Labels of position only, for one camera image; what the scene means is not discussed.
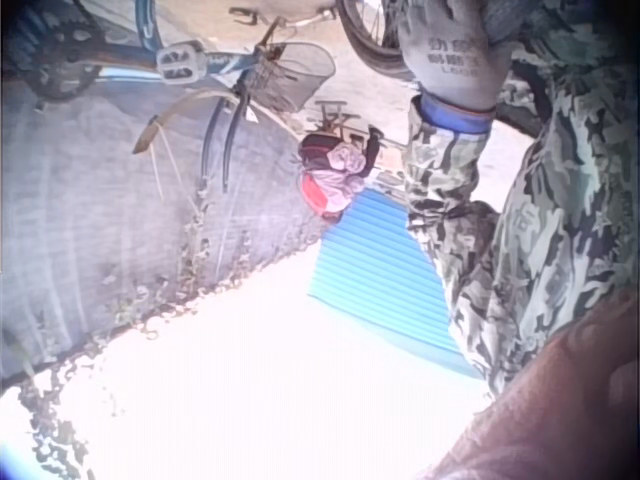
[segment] bicycle basket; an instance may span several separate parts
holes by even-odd
[[[299,112],[336,72],[329,52],[311,43],[274,43],[269,51],[279,51],[278,59],[263,56],[246,85],[255,102],[274,112]]]

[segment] blue corrugated sheet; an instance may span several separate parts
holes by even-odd
[[[476,376],[449,335],[442,283],[406,218],[378,192],[359,195],[323,237],[309,294],[412,353]]]

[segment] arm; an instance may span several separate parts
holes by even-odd
[[[491,113],[464,112],[427,93],[411,103],[403,156],[408,230],[434,262],[451,311],[498,218],[486,203],[470,201],[492,120]]]

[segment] camouflage clothing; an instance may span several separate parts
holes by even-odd
[[[494,395],[554,332],[637,285],[636,85],[623,66],[554,68],[551,119],[501,214],[470,201],[489,135],[436,128],[412,103],[408,229],[443,280],[451,334]]]

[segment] gray glove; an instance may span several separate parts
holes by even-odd
[[[513,44],[489,48],[478,0],[411,1],[398,25],[402,56],[422,87],[477,112],[496,105]]]

